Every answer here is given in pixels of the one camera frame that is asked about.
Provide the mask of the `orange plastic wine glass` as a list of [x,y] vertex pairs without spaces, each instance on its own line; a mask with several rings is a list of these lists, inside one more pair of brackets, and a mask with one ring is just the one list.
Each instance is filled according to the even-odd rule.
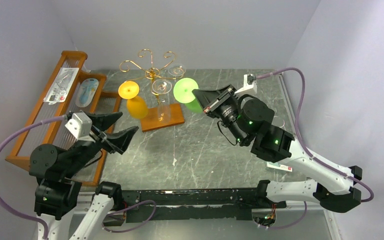
[[139,96],[140,87],[134,81],[125,81],[118,88],[118,95],[126,100],[129,115],[135,119],[143,119],[148,115],[149,109],[145,100]]

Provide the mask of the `green plastic wine glass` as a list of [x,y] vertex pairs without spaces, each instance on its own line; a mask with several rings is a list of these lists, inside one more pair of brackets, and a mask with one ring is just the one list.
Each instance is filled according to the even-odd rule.
[[184,77],[175,83],[173,95],[179,103],[184,104],[190,111],[202,114],[203,109],[193,94],[193,90],[197,90],[198,88],[199,86],[194,79]]

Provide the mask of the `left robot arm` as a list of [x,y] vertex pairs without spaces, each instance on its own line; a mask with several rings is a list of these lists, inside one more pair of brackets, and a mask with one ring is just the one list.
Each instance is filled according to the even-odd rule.
[[65,128],[75,141],[67,148],[52,143],[41,144],[30,155],[28,173],[35,177],[34,212],[42,224],[38,227],[46,240],[89,240],[110,210],[120,210],[125,205],[121,185],[102,182],[95,190],[90,209],[73,235],[69,224],[73,218],[82,187],[73,177],[100,152],[124,154],[138,126],[131,126],[116,133],[107,133],[122,112],[93,114],[69,112],[63,116]]

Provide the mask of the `clear wine glass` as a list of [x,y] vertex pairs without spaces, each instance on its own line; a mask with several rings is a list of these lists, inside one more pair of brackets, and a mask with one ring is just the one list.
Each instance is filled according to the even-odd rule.
[[185,67],[184,64],[181,63],[176,63],[172,64],[168,67],[167,73],[168,76],[173,78],[174,80],[180,80],[184,74],[186,73],[187,68]]

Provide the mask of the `clear champagne flute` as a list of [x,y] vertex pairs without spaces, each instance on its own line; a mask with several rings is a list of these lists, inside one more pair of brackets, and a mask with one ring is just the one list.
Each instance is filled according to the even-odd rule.
[[157,79],[152,84],[152,93],[157,98],[157,119],[166,124],[171,119],[170,96],[172,83],[167,79]]

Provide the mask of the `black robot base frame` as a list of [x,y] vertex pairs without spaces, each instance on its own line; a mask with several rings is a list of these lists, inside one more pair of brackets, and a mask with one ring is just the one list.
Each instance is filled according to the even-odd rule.
[[124,223],[165,220],[235,219],[251,221],[253,210],[284,209],[285,201],[274,203],[256,187],[124,190],[123,201],[104,218],[105,227]]

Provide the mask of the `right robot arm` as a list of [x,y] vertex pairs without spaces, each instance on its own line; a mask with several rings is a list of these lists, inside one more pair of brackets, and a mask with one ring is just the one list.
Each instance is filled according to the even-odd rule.
[[258,206],[300,201],[346,213],[362,203],[362,193],[355,186],[362,169],[344,167],[305,150],[295,135],[273,125],[274,111],[256,96],[238,96],[231,85],[194,89],[192,94],[207,116],[218,119],[232,133],[236,145],[250,147],[257,158],[289,166],[306,176],[306,180],[293,182],[261,180],[254,195]]

